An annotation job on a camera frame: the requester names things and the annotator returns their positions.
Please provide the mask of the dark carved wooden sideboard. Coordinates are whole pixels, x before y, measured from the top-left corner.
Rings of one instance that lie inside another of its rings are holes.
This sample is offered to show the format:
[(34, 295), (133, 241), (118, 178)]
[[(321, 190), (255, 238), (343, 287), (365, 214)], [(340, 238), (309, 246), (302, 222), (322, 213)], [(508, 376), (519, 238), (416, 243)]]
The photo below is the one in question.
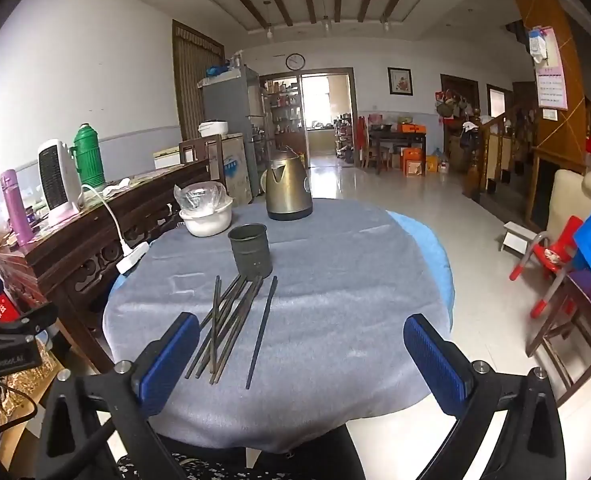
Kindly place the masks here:
[(0, 245), (0, 277), (22, 312), (52, 302), (58, 328), (98, 372), (112, 360), (99, 344), (102, 310), (122, 258), (118, 234), (128, 245), (151, 243), (180, 222), (173, 188), (205, 181), (205, 162), (189, 162), (136, 179), (109, 206), (94, 205), (24, 247)]

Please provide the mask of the framed flower picture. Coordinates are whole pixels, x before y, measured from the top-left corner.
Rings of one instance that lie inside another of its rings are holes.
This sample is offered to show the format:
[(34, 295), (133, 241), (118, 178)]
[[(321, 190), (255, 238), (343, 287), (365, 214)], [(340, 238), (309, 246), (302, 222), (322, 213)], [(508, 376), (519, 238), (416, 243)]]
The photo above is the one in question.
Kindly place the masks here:
[(393, 96), (412, 96), (413, 78), (409, 68), (388, 68), (389, 91)]

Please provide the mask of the grey refrigerator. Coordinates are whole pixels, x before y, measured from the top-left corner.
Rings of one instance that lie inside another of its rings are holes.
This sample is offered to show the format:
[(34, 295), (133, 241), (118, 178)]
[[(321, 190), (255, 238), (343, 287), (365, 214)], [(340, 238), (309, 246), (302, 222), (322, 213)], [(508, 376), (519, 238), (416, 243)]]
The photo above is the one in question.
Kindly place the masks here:
[(204, 99), (204, 118), (227, 122), (230, 133), (242, 134), (250, 190), (253, 197), (260, 196), (260, 177), (268, 168), (275, 139), (268, 125), (259, 74), (241, 65), (202, 79), (198, 88)]

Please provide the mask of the white space heater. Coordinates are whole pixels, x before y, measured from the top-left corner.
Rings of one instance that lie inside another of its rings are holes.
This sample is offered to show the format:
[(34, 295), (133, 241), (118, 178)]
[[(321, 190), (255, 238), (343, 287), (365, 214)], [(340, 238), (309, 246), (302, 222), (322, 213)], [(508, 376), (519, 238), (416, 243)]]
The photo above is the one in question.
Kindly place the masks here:
[(38, 173), (50, 226), (56, 226), (80, 212), (84, 204), (83, 192), (67, 144), (57, 139), (45, 141), (38, 148)]

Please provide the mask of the round wall clock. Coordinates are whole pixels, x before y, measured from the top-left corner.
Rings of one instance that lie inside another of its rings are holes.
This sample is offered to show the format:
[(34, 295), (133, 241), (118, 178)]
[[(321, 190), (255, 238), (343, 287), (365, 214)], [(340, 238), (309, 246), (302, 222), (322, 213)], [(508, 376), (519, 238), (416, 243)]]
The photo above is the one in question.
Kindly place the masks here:
[(297, 52), (288, 54), (285, 60), (287, 70), (290, 70), (290, 72), (298, 72), (299, 70), (303, 70), (305, 64), (306, 61), (304, 55)]

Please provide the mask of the purple thermos bottle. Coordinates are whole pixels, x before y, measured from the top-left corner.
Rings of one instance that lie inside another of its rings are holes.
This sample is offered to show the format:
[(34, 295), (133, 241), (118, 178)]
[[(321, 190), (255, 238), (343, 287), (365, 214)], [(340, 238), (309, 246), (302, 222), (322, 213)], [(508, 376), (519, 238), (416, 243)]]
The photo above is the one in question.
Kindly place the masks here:
[(18, 245), (26, 246), (33, 238), (33, 231), (26, 216), (17, 173), (13, 169), (4, 171), (0, 175), (0, 187), (9, 214), (11, 229), (15, 232)]

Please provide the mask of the dark dining table far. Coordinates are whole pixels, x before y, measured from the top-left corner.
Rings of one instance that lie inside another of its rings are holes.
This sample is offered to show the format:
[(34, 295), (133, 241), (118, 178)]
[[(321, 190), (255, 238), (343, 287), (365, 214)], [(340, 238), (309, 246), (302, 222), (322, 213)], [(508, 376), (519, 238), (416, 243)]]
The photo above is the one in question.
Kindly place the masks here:
[(376, 174), (380, 174), (383, 169), (383, 159), (380, 153), (382, 143), (389, 143), (393, 148), (420, 148), (421, 173), (427, 172), (427, 135), (424, 132), (394, 132), (369, 128), (367, 133), (370, 144), (376, 148)]

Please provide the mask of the white chest freezer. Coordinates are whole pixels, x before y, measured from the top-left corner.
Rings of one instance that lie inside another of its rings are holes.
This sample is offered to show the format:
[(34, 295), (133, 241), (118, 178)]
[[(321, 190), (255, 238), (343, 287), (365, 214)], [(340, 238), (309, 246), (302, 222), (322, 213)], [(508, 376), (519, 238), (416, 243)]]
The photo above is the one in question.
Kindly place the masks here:
[[(226, 134), (222, 140), (223, 164), (226, 188), (233, 197), (234, 206), (248, 205), (253, 200), (245, 152), (244, 136), (241, 133)], [(154, 168), (162, 169), (181, 162), (180, 149), (166, 148), (154, 153)]]

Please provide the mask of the dark wooden side table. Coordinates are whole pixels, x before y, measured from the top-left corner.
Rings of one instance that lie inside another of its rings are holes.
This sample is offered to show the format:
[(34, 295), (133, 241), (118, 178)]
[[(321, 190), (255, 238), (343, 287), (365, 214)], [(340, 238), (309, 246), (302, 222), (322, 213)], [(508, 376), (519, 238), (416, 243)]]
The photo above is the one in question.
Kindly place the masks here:
[(557, 337), (569, 338), (578, 332), (591, 350), (591, 270), (575, 270), (568, 273), (553, 292), (549, 313), (535, 337), (527, 344), (525, 353), (530, 358), (542, 349), (557, 372), (563, 393), (556, 400), (560, 408), (591, 379), (591, 362), (583, 373), (574, 379), (553, 345)]

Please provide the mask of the white rice cooker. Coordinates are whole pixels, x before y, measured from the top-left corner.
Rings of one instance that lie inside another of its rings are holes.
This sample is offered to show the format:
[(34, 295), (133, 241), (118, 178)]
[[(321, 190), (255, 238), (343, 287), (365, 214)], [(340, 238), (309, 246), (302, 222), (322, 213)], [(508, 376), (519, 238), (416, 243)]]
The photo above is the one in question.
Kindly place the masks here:
[(225, 120), (208, 120), (207, 122), (201, 122), (198, 127), (200, 136), (206, 138), (207, 136), (227, 136), (228, 122)]

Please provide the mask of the pink wall calendar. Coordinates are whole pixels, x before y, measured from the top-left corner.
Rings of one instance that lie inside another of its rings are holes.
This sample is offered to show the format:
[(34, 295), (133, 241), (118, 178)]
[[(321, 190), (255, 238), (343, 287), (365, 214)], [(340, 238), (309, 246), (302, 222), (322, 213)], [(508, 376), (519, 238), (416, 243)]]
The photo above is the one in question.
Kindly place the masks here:
[(552, 27), (542, 28), (541, 37), (546, 44), (547, 55), (535, 65), (538, 105), (555, 110), (567, 110), (565, 72), (555, 31)]

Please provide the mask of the white plastic bowl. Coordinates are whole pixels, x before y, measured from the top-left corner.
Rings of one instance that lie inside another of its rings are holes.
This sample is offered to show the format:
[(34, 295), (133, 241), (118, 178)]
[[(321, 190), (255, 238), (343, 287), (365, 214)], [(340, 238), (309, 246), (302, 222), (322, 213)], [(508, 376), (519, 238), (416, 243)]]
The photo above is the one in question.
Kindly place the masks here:
[(210, 237), (226, 231), (233, 221), (234, 200), (227, 197), (215, 211), (203, 216), (192, 216), (181, 210), (180, 217), (187, 231), (196, 237)]

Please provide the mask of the grey table cloth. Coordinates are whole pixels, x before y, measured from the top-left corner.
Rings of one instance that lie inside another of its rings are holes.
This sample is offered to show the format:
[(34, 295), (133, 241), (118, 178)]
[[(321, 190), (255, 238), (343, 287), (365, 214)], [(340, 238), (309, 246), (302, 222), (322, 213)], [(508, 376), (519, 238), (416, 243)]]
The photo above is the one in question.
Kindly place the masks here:
[(268, 228), (278, 278), (251, 388), (245, 385), (273, 276), (220, 381), (177, 382), (151, 420), (159, 434), (201, 448), (281, 453), (428, 394), (403, 325), (420, 313), (448, 335), (447, 309), (419, 246), (388, 211), (321, 199), (301, 220), (274, 221), (253, 204), (239, 208), (234, 221)]

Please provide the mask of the grey metal utensil cup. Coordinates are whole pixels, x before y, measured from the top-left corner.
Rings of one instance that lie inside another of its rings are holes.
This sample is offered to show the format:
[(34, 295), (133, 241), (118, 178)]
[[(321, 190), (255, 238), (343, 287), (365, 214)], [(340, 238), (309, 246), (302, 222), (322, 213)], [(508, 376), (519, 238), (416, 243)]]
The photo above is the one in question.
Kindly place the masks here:
[(247, 280), (267, 278), (273, 272), (268, 228), (262, 223), (236, 226), (228, 233), (238, 273)]

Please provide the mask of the green thermos flask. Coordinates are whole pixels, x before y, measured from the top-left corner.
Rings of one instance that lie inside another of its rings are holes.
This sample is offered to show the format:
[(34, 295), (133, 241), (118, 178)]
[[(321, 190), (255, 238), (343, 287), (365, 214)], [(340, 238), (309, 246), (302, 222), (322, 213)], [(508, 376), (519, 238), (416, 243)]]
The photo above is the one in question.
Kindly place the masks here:
[(82, 184), (100, 188), (106, 184), (98, 133), (90, 124), (82, 124), (73, 140), (70, 154)]

